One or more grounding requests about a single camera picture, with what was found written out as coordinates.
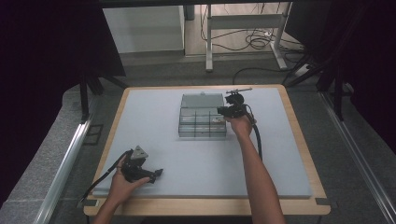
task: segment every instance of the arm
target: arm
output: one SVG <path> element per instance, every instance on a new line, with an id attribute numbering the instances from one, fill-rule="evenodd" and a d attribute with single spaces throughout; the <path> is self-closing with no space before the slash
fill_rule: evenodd
<path id="1" fill-rule="evenodd" d="M 110 191 L 104 204 L 99 209 L 98 214 L 92 224 L 107 224 L 110 223 L 111 218 L 114 215 L 117 207 L 124 203 L 131 196 L 132 192 L 138 187 L 149 182 L 149 178 L 145 177 L 130 183 L 125 180 L 120 166 L 122 165 L 123 159 L 117 166 L 117 172 L 113 175 L 111 182 Z"/>
<path id="2" fill-rule="evenodd" d="M 252 128 L 248 118 L 226 119 L 231 123 L 242 150 L 253 223 L 286 223 L 274 182 L 250 140 Z"/>

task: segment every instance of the person's right hand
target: person's right hand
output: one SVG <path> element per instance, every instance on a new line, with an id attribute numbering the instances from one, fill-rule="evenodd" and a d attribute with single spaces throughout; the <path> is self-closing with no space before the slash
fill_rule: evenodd
<path id="1" fill-rule="evenodd" d="M 231 127 L 233 128 L 233 131 L 238 137 L 250 136 L 252 126 L 250 120 L 246 115 L 237 119 L 231 119 L 225 117 L 225 120 L 231 123 Z"/>

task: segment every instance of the aluminum rail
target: aluminum rail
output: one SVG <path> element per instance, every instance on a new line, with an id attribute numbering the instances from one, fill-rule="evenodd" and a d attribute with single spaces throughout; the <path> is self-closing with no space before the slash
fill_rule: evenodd
<path id="1" fill-rule="evenodd" d="M 64 155 L 64 159 L 56 173 L 54 179 L 52 180 L 52 184 L 49 187 L 49 191 L 38 210 L 38 213 L 35 217 L 35 224 L 45 224 L 50 221 L 52 213 L 55 209 L 55 206 L 61 196 L 61 193 L 64 189 L 64 185 L 69 177 L 69 174 L 73 168 L 73 164 L 76 161 L 76 157 L 79 153 L 79 149 L 84 141 L 84 137 L 88 131 L 88 128 L 91 125 L 91 121 L 93 118 L 93 112 L 95 111 L 97 105 L 97 97 L 94 96 L 91 102 L 91 114 L 87 118 L 87 121 L 83 124 L 79 124 L 77 130 L 73 136 L 73 139 L 69 145 L 69 148 Z"/>
<path id="2" fill-rule="evenodd" d="M 323 100 L 323 103 L 326 105 L 327 111 L 329 112 L 332 121 L 334 122 L 338 132 L 341 134 L 353 161 L 356 163 L 356 166 L 361 172 L 367 187 L 372 192 L 385 219 L 387 220 L 388 224 L 395 224 L 396 210 L 391 198 L 388 196 L 384 187 L 376 178 L 373 170 L 370 168 L 369 163 L 361 153 L 359 146 L 356 144 L 345 123 L 341 121 L 332 110 L 332 100 L 330 99 L 329 95 L 324 92 L 320 92 L 319 95 Z"/>

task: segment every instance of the transparent plastic box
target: transparent plastic box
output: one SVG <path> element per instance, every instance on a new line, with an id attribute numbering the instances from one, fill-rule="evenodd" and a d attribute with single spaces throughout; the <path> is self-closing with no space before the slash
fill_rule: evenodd
<path id="1" fill-rule="evenodd" d="M 221 93 L 183 94 L 178 123 L 179 137 L 225 137 L 227 129 L 218 107 L 224 106 Z"/>

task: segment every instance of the gray floor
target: gray floor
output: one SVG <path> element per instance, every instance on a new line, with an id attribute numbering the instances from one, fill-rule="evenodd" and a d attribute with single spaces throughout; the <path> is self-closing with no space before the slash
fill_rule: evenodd
<path id="1" fill-rule="evenodd" d="M 135 87 L 231 85 L 233 74 L 240 69 L 247 67 L 277 69 L 273 55 L 266 53 L 217 56 L 213 73 L 205 72 L 205 58 L 202 57 L 186 58 L 177 54 L 153 57 L 148 54 L 138 58 L 123 55 L 122 59 L 127 77 L 121 77 L 120 80 Z M 246 70 L 238 74 L 235 84 L 279 84 L 285 75 L 286 73 Z M 318 77 L 311 77 L 296 87 L 288 88 L 288 94 L 320 180 L 332 205 L 332 211 L 329 215 L 323 216 L 320 223 L 387 223 L 316 92 L 317 79 Z M 103 127 L 103 130 L 98 139 L 95 136 L 85 138 L 85 144 L 80 149 L 49 223 L 86 222 L 82 209 L 76 208 L 76 204 L 92 182 L 122 95 L 121 88 L 101 80 L 105 92 L 95 97 L 98 105 L 92 120 L 92 132 L 98 127 Z M 64 106 L 57 120 L 21 181 L 3 204 L 0 223 L 32 223 L 35 219 L 78 126 L 81 116 L 78 91 L 79 88 L 75 87 L 64 94 Z M 344 99 L 343 106 L 346 126 L 395 203 L 395 155 L 361 118 L 347 98 Z M 143 217 L 115 217 L 113 223 L 140 223 L 143 219 Z M 215 219 L 217 223 L 246 223 L 247 220 L 243 217 L 225 221 Z M 207 219 L 202 217 L 194 219 L 155 217 L 147 221 L 207 223 Z M 318 223 L 319 217 L 287 216 L 287 221 L 314 224 Z"/>

